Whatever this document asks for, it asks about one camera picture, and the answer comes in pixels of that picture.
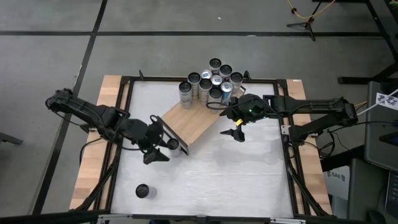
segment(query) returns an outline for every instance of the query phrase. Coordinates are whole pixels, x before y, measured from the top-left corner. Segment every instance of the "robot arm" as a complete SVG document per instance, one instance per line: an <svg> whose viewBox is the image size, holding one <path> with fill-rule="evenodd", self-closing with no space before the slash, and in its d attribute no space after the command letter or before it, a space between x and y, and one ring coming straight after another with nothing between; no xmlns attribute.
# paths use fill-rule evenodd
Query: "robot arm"
<svg viewBox="0 0 398 224"><path fill-rule="evenodd" d="M126 138L137 144L144 153L144 163L154 161L169 161L157 146L167 147L163 141L163 125L151 116L152 124L147 125L139 119L128 119L130 114L112 106L96 106L90 102L73 96L69 89L57 90L45 102L48 109L55 113L71 113L87 124L81 125L88 132L88 128L96 128L99 135L110 142Z"/></svg>
<svg viewBox="0 0 398 224"><path fill-rule="evenodd" d="M221 132L244 142L242 125L264 118L286 118L293 114L326 114L324 117L304 124L292 125L289 128L290 140L303 144L309 134L319 133L334 125L351 126L358 122L353 104L344 98L331 100L296 100L290 96L247 94L240 98L232 97L229 106L220 114L236 123L236 129Z"/></svg>

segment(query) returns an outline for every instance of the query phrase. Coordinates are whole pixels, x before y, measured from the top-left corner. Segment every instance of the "silver can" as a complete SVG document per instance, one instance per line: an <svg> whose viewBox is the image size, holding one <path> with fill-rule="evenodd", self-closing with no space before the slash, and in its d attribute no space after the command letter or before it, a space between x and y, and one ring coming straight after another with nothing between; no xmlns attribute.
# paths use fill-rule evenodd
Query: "silver can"
<svg viewBox="0 0 398 224"><path fill-rule="evenodd" d="M221 90L223 91L223 99L221 99L221 103L228 105L229 99L231 98L232 95L232 89L233 86L229 82L223 82L221 84Z"/></svg>
<svg viewBox="0 0 398 224"><path fill-rule="evenodd" d="M221 60L218 58L213 58L209 62L210 68L209 70L212 72L213 75L218 75L221 67Z"/></svg>
<svg viewBox="0 0 398 224"><path fill-rule="evenodd" d="M206 105L209 91L211 89L211 81L210 79L202 79L199 83L199 100L202 105Z"/></svg>
<svg viewBox="0 0 398 224"><path fill-rule="evenodd" d="M167 147L169 148L170 155L172 157L176 158L176 157L180 156L181 148L179 146L180 146L180 143L177 139L172 138L167 141Z"/></svg>
<svg viewBox="0 0 398 224"><path fill-rule="evenodd" d="M192 98L193 100L197 100L199 96L200 75L196 72L192 72L188 75L188 82L192 86Z"/></svg>
<svg viewBox="0 0 398 224"><path fill-rule="evenodd" d="M225 80L228 78L232 73L232 67L229 65L223 65L220 68L219 75Z"/></svg>
<svg viewBox="0 0 398 224"><path fill-rule="evenodd" d="M211 84L213 84L213 87L219 87L223 82L223 78L219 75L213 75L211 77Z"/></svg>
<svg viewBox="0 0 398 224"><path fill-rule="evenodd" d="M232 95L236 95L242 85L243 82L243 75L239 72L234 72L229 77L229 82L232 84Z"/></svg>
<svg viewBox="0 0 398 224"><path fill-rule="evenodd" d="M189 109L192 105L192 86L189 82L181 82L178 86L180 89L180 103L182 108Z"/></svg>
<svg viewBox="0 0 398 224"><path fill-rule="evenodd" d="M217 88L217 87L213 87L209 91L208 102L209 103L213 103L213 102L221 103L222 96L223 96L223 92L221 91L221 89ZM220 105L217 105L217 104L211 104L209 106L214 107L214 108L220 107ZM219 111L219 110L210 110L210 113L217 113L217 111Z"/></svg>
<svg viewBox="0 0 398 224"><path fill-rule="evenodd" d="M211 79L211 76L212 76L212 75L213 75L213 74L212 74L212 72L211 72L210 70L203 70L203 71L201 71L201 73L200 73L201 79L205 79L205 78Z"/></svg>
<svg viewBox="0 0 398 224"><path fill-rule="evenodd" d="M152 199L156 197L156 189L146 184L140 184L136 188L136 195L139 198Z"/></svg>

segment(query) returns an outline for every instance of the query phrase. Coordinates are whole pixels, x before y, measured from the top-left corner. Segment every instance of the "concrete floor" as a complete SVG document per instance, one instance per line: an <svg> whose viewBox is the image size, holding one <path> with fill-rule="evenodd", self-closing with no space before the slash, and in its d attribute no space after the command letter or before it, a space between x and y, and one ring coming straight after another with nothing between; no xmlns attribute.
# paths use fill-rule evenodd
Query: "concrete floor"
<svg viewBox="0 0 398 224"><path fill-rule="evenodd" d="M292 2L304 16L316 6L311 0ZM101 0L3 0L0 30L92 31L100 5ZM392 20L383 2L374 5L382 20ZM282 0L112 0L99 30L295 32L299 30L285 25L300 21ZM366 5L349 3L331 6L315 19L313 29L377 32ZM57 89L73 87L88 40L0 35L0 132L24 140L21 146L0 144L2 217L30 213L61 122L44 101ZM319 37L312 42L309 37L97 37L79 97L95 103L105 74L138 75L141 69L147 76L186 76L202 70L213 57L237 71L249 70L254 78L302 79L307 98L344 96L353 103L366 100L366 86L339 85L336 78L371 77L393 62L381 38ZM361 126L339 133L347 147L363 142ZM68 210L85 141L83 131L69 127L45 213ZM318 145L328 141L324 136ZM338 145L336 151L342 150Z"/></svg>

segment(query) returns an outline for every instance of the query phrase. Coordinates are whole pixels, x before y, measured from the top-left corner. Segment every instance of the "tripod stand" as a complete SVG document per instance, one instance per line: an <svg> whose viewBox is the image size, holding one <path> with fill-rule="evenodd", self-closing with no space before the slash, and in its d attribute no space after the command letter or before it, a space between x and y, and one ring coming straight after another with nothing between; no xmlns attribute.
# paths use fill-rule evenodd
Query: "tripod stand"
<svg viewBox="0 0 398 224"><path fill-rule="evenodd" d="M308 30L310 32L310 36L312 41L316 41L315 40L315 36L312 32L312 28L311 28L311 23L314 21L314 18L312 17L317 11L319 6L321 5L322 1L319 1L317 7L315 8L315 10L312 12L311 17L306 21L306 22L298 22L298 23L293 23L293 24L287 24L287 27L293 27L293 26L302 26L304 27L306 30ZM295 11L297 11L296 8L292 9L292 13L295 13Z"/></svg>

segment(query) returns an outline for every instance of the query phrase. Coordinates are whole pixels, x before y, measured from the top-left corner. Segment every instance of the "can lid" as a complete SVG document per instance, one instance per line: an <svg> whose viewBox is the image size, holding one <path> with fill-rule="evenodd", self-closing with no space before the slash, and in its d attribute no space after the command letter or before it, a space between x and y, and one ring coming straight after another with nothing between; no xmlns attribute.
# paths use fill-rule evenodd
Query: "can lid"
<svg viewBox="0 0 398 224"><path fill-rule="evenodd" d="M229 65L223 65L220 68L220 72L224 75L229 75L232 72L232 67Z"/></svg>
<svg viewBox="0 0 398 224"><path fill-rule="evenodd" d="M188 81L192 83L197 83L200 81L200 75L196 72L192 72L191 74L188 75Z"/></svg>
<svg viewBox="0 0 398 224"><path fill-rule="evenodd" d="M208 88L211 88L211 81L210 81L210 79L202 79L202 80L200 80L199 85L200 85L200 87L202 87L204 89L208 89Z"/></svg>
<svg viewBox="0 0 398 224"><path fill-rule="evenodd" d="M192 89L192 86L189 82L181 82L178 87L180 88L180 91L183 93L188 93Z"/></svg>
<svg viewBox="0 0 398 224"><path fill-rule="evenodd" d="M243 80L243 75L239 72L234 72L229 78L232 80L232 82L241 82Z"/></svg>
<svg viewBox="0 0 398 224"><path fill-rule="evenodd" d="M167 147L168 147L168 149L170 149L170 150L174 150L174 149L178 148L178 145L179 145L179 144L180 144L180 143L178 142L177 139L169 139L169 140L167 141Z"/></svg>
<svg viewBox="0 0 398 224"><path fill-rule="evenodd" d="M229 93L232 91L232 84L229 82L223 82L223 84L221 84L221 90L225 93Z"/></svg>
<svg viewBox="0 0 398 224"><path fill-rule="evenodd" d="M213 75L211 77L211 82L213 85L220 85L223 82L223 78L219 75Z"/></svg>
<svg viewBox="0 0 398 224"><path fill-rule="evenodd" d="M221 60L218 58L213 58L210 60L210 66L212 68L219 68L221 66Z"/></svg>
<svg viewBox="0 0 398 224"><path fill-rule="evenodd" d="M210 92L210 96L214 99L220 98L223 94L223 92L220 90L220 88L213 87Z"/></svg>
<svg viewBox="0 0 398 224"><path fill-rule="evenodd" d="M146 184L140 184L138 185L138 187L136 188L136 195L139 198L144 198L146 196L148 196L149 194L149 187Z"/></svg>
<svg viewBox="0 0 398 224"><path fill-rule="evenodd" d="M203 70L201 71L201 78L211 78L212 72L210 70Z"/></svg>

